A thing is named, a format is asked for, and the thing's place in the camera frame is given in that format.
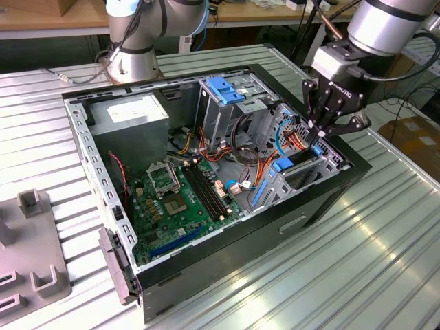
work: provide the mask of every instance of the metal workbench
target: metal workbench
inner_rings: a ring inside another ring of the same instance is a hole
[[[260,63],[301,98],[304,74],[262,45],[159,57],[164,73]],[[63,68],[77,79],[97,65]],[[102,76],[88,87],[109,84]],[[0,76],[0,200],[49,193],[72,293],[4,329],[143,329],[98,246],[102,226],[60,93],[41,71]],[[387,143],[344,137],[373,166],[323,220],[156,318],[149,329],[434,329],[440,321],[440,195]]]

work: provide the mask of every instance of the gray holder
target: gray holder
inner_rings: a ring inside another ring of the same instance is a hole
[[[49,195],[0,203],[0,327],[72,291]]]

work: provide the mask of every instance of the green circuit board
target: green circuit board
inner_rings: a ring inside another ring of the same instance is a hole
[[[206,160],[201,161],[198,164],[198,169],[204,173],[207,182],[210,183],[210,188],[217,193],[213,184],[217,177],[209,163]],[[177,194],[169,192],[162,199],[157,197],[147,174],[129,182],[133,192],[133,228],[138,239],[133,252],[141,264],[148,263],[162,254],[180,248],[189,241],[205,236],[243,216],[237,203],[229,197],[222,199],[221,203],[225,208],[231,210],[231,213],[221,221],[211,219],[195,190],[186,179],[182,168],[175,168],[175,174],[181,186],[180,191]],[[169,184],[169,181],[166,175],[159,177],[159,179],[155,178],[156,187]],[[171,249],[167,248],[164,253],[157,254],[158,248],[170,243],[174,243],[176,246]]]

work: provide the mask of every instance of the expansion slot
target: expansion slot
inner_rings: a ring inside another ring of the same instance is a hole
[[[213,221],[218,221],[221,217],[228,215],[220,198],[196,166],[184,168],[183,173]]]
[[[190,232],[189,234],[186,234],[185,236],[179,237],[175,241],[172,241],[164,246],[158,247],[157,249],[150,251],[150,257],[153,258],[154,256],[159,256],[160,254],[167,253],[168,251],[171,251],[172,249],[175,249],[179,245],[182,245],[184,243],[187,243],[197,237],[197,234],[199,234],[199,231],[203,229],[203,226],[198,227],[193,232]]]

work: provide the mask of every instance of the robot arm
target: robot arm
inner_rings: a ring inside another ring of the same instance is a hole
[[[363,0],[348,26],[348,38],[318,49],[312,67],[320,74],[319,82],[306,80],[303,85],[310,142],[317,136],[352,133],[371,125],[362,113],[368,98],[367,82],[398,81],[417,72],[399,78],[373,77],[360,67],[360,60],[400,53],[425,20],[427,30],[436,28],[439,14],[435,12],[428,18],[436,3],[437,0]],[[419,36],[434,38],[431,34]],[[436,61],[439,51],[426,65]],[[348,123],[336,124],[349,114]]]
[[[154,39],[200,33],[209,16],[208,0],[107,0],[106,9],[115,46],[107,72],[118,83],[157,78]],[[120,45],[133,17],[134,32]]]

